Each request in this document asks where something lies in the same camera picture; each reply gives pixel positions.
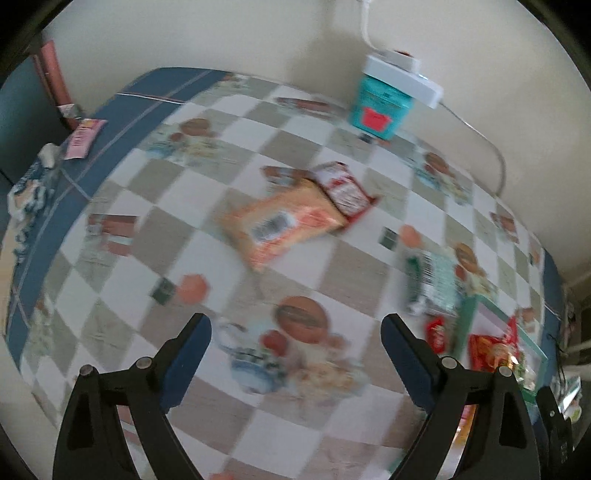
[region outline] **screw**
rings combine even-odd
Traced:
[[[142,358],[138,359],[135,363],[135,366],[140,369],[149,368],[152,365],[152,359],[149,356],[143,356]]]
[[[92,365],[86,364],[80,367],[80,375],[83,377],[88,377],[92,373],[95,368]]]
[[[444,356],[441,359],[441,364],[445,367],[448,368],[449,370],[453,370],[454,368],[457,367],[457,362],[456,359],[450,357],[450,356]]]
[[[503,377],[510,377],[511,375],[513,375],[513,372],[511,371],[511,368],[509,368],[506,365],[503,365],[502,367],[499,367],[499,373],[501,375],[503,375]]]

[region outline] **teal container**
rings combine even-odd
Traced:
[[[367,133],[389,140],[412,107],[412,97],[366,75],[349,121]]]

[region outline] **snack bag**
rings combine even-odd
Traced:
[[[311,181],[226,215],[222,225],[243,259],[261,271],[290,246],[344,226],[347,220]]]
[[[328,162],[313,168],[312,172],[349,224],[357,221],[378,200],[364,191],[344,163]]]
[[[501,365],[515,370],[522,358],[517,348],[517,321],[511,317],[502,338],[470,335],[468,340],[472,369],[493,372]]]
[[[70,138],[64,159],[85,158],[92,142],[106,123],[107,120],[94,120],[91,118],[82,120]]]
[[[436,317],[427,324],[427,343],[437,355],[445,352],[445,326],[443,325],[442,316]]]

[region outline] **blue gripper pad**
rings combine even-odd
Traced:
[[[160,407],[165,413],[183,401],[211,339],[212,323],[206,315],[203,315],[166,370],[160,395]]]
[[[388,317],[382,321],[381,336],[382,345],[400,375],[411,400],[427,414],[430,413],[436,400],[432,394],[432,376],[419,361],[407,339]]]

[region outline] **red wrapper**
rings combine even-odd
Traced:
[[[344,163],[328,162],[314,168],[313,173],[320,188],[349,225],[355,223],[378,200],[365,192]]]
[[[445,352],[445,327],[443,317],[436,317],[427,324],[427,343],[436,354],[441,355]]]
[[[468,349],[473,370],[493,372],[501,365],[506,365],[513,370],[518,356],[515,317],[509,319],[502,338],[470,335]]]

